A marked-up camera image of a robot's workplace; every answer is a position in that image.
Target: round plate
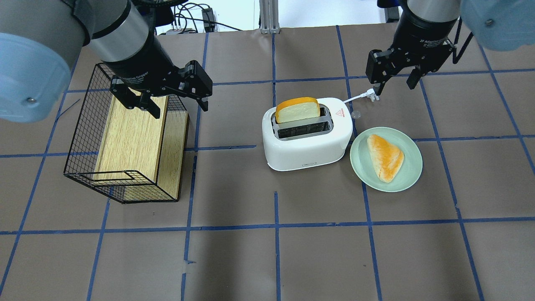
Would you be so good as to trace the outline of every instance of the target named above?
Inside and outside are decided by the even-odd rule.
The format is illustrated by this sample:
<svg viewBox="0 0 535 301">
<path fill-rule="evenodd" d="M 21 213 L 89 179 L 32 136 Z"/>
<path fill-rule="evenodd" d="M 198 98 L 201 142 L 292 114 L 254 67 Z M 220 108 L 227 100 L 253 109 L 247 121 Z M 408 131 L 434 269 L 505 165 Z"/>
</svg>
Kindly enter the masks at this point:
<svg viewBox="0 0 535 301">
<path fill-rule="evenodd" d="M 399 147 L 405 155 L 400 171 L 390 183 L 379 180 L 373 169 L 367 142 L 368 137 L 372 134 L 385 138 L 388 142 Z M 416 143 L 409 136 L 390 127 L 374 127 L 360 133 L 351 145 L 349 158 L 353 170 L 364 183 L 385 192 L 405 190 L 413 186 L 422 174 L 422 154 Z"/>
</svg>

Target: bread slice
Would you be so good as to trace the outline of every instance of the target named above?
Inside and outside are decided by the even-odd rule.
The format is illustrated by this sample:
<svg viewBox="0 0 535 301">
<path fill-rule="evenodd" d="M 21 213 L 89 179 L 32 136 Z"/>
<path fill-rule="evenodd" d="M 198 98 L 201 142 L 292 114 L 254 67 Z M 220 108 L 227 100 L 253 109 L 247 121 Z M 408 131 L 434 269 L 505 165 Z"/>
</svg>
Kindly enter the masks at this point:
<svg viewBox="0 0 535 301">
<path fill-rule="evenodd" d="M 373 169 L 379 180 L 390 183 L 400 171 L 405 155 L 381 136 L 372 134 L 367 139 Z"/>
<path fill-rule="evenodd" d="M 319 103 L 313 97 L 300 97 L 282 102 L 275 110 L 277 123 L 319 117 Z"/>
</svg>

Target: metal mesh basket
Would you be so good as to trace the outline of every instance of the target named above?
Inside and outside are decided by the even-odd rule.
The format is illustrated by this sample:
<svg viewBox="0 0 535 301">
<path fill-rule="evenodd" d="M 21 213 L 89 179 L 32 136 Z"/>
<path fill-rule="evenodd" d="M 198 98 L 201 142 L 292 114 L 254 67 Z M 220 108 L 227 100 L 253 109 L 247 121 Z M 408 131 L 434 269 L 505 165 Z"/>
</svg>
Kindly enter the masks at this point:
<svg viewBox="0 0 535 301">
<path fill-rule="evenodd" d="M 105 64 L 95 65 L 63 174 L 122 204 L 178 201 L 137 170 L 95 172 L 113 97 L 108 91 L 113 75 Z M 169 111 L 186 111 L 178 96 L 169 96 L 164 114 Z M 113 175 L 113 179 L 94 179 L 95 174 Z"/>
</svg>

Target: power adapter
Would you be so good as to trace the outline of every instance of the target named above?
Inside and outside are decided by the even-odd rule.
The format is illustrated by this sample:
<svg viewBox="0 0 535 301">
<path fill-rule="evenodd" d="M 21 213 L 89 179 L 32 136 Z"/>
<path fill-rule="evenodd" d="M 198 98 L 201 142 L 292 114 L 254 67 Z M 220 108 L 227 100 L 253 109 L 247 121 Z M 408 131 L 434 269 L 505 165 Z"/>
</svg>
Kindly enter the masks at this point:
<svg viewBox="0 0 535 301">
<path fill-rule="evenodd" d="M 213 14 L 213 9 L 203 9 L 202 10 L 202 19 L 204 21 L 204 31 L 205 32 L 215 32 L 216 31 L 216 16 Z"/>
</svg>

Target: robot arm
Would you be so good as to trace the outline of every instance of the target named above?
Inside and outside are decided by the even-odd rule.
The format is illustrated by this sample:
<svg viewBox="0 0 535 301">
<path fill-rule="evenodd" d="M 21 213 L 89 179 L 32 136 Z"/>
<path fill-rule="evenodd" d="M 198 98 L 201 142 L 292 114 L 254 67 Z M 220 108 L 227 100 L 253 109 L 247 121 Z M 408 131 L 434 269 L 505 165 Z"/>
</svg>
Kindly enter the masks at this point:
<svg viewBox="0 0 535 301">
<path fill-rule="evenodd" d="M 38 13 L 24 18 L 30 11 Z M 150 97 L 176 94 L 206 111 L 212 80 L 197 61 L 174 66 L 152 30 L 130 0 L 0 1 L 0 118 L 44 119 L 87 44 L 117 75 L 110 91 L 126 108 L 159 118 Z"/>
<path fill-rule="evenodd" d="M 437 72 L 455 52 L 448 34 L 459 16 L 485 48 L 506 51 L 535 43 L 535 2 L 531 0 L 398 2 L 403 14 L 392 45 L 385 51 L 374 49 L 368 55 L 366 75 L 377 95 L 405 67 L 414 67 L 407 79 L 410 89 L 416 87 L 421 77 Z"/>
</svg>

